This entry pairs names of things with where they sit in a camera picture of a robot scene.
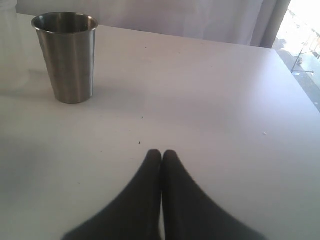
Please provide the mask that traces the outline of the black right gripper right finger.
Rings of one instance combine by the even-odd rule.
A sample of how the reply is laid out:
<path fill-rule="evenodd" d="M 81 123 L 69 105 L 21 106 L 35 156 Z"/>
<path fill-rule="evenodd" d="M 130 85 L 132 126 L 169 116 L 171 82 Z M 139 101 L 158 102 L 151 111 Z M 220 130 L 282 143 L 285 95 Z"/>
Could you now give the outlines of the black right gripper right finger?
<path fill-rule="evenodd" d="M 162 205 L 167 240 L 265 239 L 211 200 L 173 150 L 163 155 Z"/>

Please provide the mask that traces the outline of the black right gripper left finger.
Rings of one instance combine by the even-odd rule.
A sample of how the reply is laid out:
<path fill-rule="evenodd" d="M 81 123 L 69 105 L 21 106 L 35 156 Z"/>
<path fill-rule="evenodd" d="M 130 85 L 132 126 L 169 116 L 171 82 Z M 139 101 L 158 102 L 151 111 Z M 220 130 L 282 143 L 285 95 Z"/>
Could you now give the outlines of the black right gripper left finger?
<path fill-rule="evenodd" d="M 162 155 L 151 149 L 124 190 L 65 240 L 159 240 Z"/>

